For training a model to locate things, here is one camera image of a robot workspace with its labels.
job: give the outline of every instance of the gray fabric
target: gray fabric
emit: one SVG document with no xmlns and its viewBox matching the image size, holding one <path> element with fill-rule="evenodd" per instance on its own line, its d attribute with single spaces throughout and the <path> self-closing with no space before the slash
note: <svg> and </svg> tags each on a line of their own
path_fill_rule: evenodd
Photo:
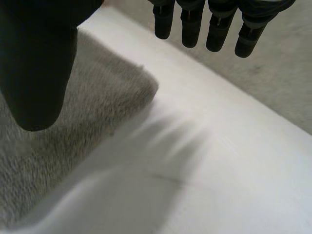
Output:
<svg viewBox="0 0 312 234">
<path fill-rule="evenodd" d="M 147 0 L 112 0 L 123 13 L 154 30 L 153 6 Z M 210 67 L 278 114 L 312 134 L 312 0 L 297 0 L 264 30 L 253 53 L 238 58 L 235 44 L 243 24 L 237 11 L 224 46 L 218 53 L 205 45 L 211 12 L 206 3 L 198 44 L 181 43 L 181 7 L 176 4 L 169 42 Z"/>
<path fill-rule="evenodd" d="M 1 227 L 13 227 L 116 127 L 153 99 L 158 84 L 143 68 L 79 32 L 64 107 L 54 126 L 28 133 L 0 95 Z"/>
</svg>

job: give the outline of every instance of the gray floor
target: gray floor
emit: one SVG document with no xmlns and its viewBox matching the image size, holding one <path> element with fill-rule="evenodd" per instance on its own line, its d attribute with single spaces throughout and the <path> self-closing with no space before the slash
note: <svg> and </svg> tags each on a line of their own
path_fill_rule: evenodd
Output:
<svg viewBox="0 0 312 234">
<path fill-rule="evenodd" d="M 110 4 L 153 30 L 152 5 L 147 0 L 110 0 Z M 297 0 L 267 26 L 253 54 L 235 56 L 242 25 L 240 12 L 219 53 L 205 48 L 211 13 L 206 5 L 199 42 L 194 49 L 181 44 L 181 8 L 176 5 L 169 41 L 212 68 L 248 94 L 312 134 L 312 1 Z"/>
</svg>

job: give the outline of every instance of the gray towel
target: gray towel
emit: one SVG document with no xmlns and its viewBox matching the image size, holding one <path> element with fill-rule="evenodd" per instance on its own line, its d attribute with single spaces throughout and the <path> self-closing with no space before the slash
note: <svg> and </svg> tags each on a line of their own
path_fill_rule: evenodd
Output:
<svg viewBox="0 0 312 234">
<path fill-rule="evenodd" d="M 142 67 L 79 32 L 61 114 L 51 128 L 25 132 L 0 94 L 0 225 L 14 227 L 105 137 L 141 111 L 158 85 Z"/>
</svg>

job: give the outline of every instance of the robotic hand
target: robotic hand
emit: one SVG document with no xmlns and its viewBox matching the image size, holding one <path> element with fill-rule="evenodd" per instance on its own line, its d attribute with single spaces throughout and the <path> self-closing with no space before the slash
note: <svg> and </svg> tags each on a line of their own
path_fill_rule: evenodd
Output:
<svg viewBox="0 0 312 234">
<path fill-rule="evenodd" d="M 149 0 L 155 15 L 155 35 L 167 39 L 170 35 L 175 1 L 181 6 L 182 43 L 196 46 L 206 0 Z M 235 47 L 238 57 L 248 57 L 267 24 L 295 0 L 208 0 L 212 12 L 206 47 L 212 52 L 221 50 L 237 8 L 242 11 L 243 26 Z"/>
</svg>

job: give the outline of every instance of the white surface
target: white surface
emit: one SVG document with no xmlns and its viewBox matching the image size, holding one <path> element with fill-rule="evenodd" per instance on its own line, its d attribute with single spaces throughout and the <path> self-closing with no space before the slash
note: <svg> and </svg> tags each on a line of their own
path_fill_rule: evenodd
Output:
<svg viewBox="0 0 312 234">
<path fill-rule="evenodd" d="M 82 28 L 160 90 L 12 233 L 312 233 L 310 135 L 114 9 Z"/>
</svg>

